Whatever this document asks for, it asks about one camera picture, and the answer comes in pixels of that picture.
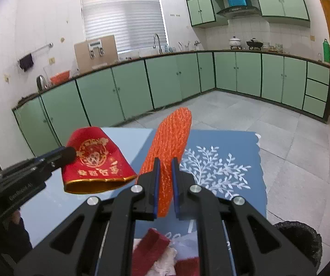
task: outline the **green thermos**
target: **green thermos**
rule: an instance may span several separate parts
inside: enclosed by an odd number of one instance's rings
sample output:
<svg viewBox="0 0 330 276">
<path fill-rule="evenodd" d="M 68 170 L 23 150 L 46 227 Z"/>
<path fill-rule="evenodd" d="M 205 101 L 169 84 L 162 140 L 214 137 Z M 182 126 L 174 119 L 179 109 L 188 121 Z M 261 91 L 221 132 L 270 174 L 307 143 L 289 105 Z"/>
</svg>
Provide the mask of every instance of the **green thermos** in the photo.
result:
<svg viewBox="0 0 330 276">
<path fill-rule="evenodd" d="M 323 47 L 324 47 L 324 61 L 330 63 L 330 44 L 328 43 L 326 38 L 323 42 Z"/>
</svg>

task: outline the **white leaf pattern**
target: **white leaf pattern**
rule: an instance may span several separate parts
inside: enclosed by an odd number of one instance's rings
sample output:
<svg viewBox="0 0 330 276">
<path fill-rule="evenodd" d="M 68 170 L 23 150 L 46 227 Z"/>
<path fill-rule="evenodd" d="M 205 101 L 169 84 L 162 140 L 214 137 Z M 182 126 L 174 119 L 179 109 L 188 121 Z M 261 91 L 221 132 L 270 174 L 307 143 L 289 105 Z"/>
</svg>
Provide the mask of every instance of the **white leaf pattern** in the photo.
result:
<svg viewBox="0 0 330 276">
<path fill-rule="evenodd" d="M 196 148 L 200 153 L 199 155 L 195 155 L 195 152 L 190 148 L 185 150 L 179 169 L 191 173 L 198 185 L 212 191 L 214 195 L 217 194 L 217 191 L 222 194 L 225 193 L 224 198 L 228 200 L 239 196 L 239 194 L 234 193 L 234 187 L 240 190 L 251 189 L 244 178 L 246 174 L 241 173 L 242 171 L 248 172 L 251 166 L 233 163 L 235 157 L 230 153 L 226 163 L 223 163 L 223 159 L 218 158 L 218 146 L 211 146 L 210 149 L 201 146 L 196 146 Z"/>
</svg>

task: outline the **white pot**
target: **white pot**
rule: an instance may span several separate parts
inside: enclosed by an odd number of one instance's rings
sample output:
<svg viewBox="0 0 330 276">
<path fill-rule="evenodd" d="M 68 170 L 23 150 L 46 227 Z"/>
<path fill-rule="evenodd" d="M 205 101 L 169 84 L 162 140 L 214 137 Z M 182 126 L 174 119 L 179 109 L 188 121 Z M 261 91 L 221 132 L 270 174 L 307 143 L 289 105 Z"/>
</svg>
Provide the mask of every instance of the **white pot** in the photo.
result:
<svg viewBox="0 0 330 276">
<path fill-rule="evenodd" d="M 230 38 L 230 46 L 231 47 L 241 47 L 242 41 L 239 38 L 236 38 L 233 36 L 233 38 Z"/>
</svg>

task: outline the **window blind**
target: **window blind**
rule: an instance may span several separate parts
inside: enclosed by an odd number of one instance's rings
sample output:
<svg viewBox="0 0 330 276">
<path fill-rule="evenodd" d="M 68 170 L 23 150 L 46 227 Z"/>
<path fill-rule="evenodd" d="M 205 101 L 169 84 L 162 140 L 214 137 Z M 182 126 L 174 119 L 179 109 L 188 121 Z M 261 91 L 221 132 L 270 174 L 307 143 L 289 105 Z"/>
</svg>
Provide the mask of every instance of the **window blind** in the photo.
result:
<svg viewBox="0 0 330 276">
<path fill-rule="evenodd" d="M 118 52 L 152 47 L 155 33 L 166 44 L 159 0 L 82 0 L 82 12 L 87 40 L 114 35 Z"/>
</svg>

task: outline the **cardboard board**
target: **cardboard board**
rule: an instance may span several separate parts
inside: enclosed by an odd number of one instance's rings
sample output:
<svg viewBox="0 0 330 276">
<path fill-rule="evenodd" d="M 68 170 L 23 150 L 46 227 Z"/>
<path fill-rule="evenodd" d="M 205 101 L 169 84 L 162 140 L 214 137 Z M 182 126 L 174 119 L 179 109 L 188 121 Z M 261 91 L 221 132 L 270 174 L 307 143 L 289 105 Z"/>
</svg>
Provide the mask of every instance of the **cardboard board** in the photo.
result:
<svg viewBox="0 0 330 276">
<path fill-rule="evenodd" d="M 96 57 L 91 59 L 88 43 L 101 39 L 104 55 L 100 56 L 98 49 L 94 49 Z M 77 59 L 79 73 L 87 73 L 100 67 L 111 65 L 118 61 L 114 35 L 87 40 L 74 45 L 75 58 Z"/>
</svg>

